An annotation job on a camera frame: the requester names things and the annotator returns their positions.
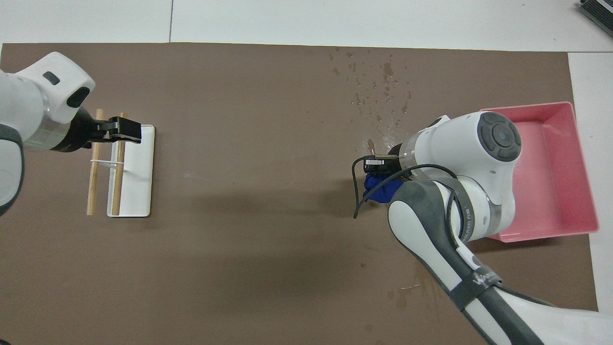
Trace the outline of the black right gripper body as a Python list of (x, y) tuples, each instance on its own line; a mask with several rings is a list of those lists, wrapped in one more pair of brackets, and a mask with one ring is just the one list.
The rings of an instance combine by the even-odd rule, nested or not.
[(401, 159), (407, 156), (406, 148), (402, 145), (393, 146), (386, 157), (376, 156), (374, 159), (366, 159), (364, 173), (368, 175), (393, 175), (403, 170)]

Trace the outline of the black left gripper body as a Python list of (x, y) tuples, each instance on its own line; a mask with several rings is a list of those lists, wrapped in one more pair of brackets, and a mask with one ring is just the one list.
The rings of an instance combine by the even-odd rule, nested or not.
[(141, 124), (120, 116), (96, 120), (85, 108), (79, 108), (63, 139), (63, 152), (91, 149), (94, 143), (114, 143), (119, 140), (140, 144)]

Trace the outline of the dark blue towel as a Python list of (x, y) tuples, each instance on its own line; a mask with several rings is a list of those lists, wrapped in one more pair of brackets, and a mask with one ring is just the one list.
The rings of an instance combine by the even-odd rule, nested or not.
[(363, 184), (365, 191), (362, 196), (365, 197), (366, 194), (374, 190), (374, 192), (372, 192), (372, 194), (370, 194), (368, 197), (368, 201), (374, 201), (381, 204), (389, 203), (396, 191), (403, 185), (403, 182), (398, 179), (394, 179), (390, 180), (379, 188), (376, 187), (388, 177), (390, 177), (390, 174), (367, 174)]

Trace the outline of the spilled water drops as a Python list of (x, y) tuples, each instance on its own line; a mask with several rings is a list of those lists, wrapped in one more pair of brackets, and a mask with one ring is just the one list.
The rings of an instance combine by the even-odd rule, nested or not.
[(386, 49), (341, 46), (331, 49), (328, 60), (352, 150), (385, 154), (400, 144), (411, 127), (407, 61)]

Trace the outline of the white rack with wooden rods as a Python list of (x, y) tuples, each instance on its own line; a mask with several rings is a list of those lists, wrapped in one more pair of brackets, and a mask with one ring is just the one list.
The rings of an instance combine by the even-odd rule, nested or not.
[(146, 218), (151, 210), (155, 133), (153, 125), (141, 125), (140, 143), (114, 142), (110, 159), (101, 159), (100, 142), (91, 146), (86, 215), (96, 214), (98, 169), (110, 170), (106, 214), (110, 218)]

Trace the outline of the brown table mat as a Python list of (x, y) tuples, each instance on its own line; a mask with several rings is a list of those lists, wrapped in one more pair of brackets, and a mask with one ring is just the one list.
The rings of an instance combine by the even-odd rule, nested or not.
[[(353, 219), (355, 153), (332, 46), (4, 44), (17, 72), (61, 52), (90, 112), (156, 128), (151, 213), (86, 216), (89, 150), (28, 152), (0, 217), (11, 345), (486, 345), (390, 232)], [(565, 53), (386, 49), (407, 61), (408, 135), (442, 115), (573, 101)]]

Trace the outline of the pink plastic bin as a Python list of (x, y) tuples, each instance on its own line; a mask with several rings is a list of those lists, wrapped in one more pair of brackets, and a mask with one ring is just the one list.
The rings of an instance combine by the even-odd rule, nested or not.
[(501, 242), (596, 233), (596, 215), (573, 105), (568, 101), (493, 108), (522, 138), (513, 173), (515, 216)]

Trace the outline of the black ribbed device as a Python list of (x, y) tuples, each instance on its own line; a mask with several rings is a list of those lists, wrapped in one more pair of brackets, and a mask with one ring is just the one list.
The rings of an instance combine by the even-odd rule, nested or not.
[(613, 0), (579, 0), (579, 11), (613, 37)]

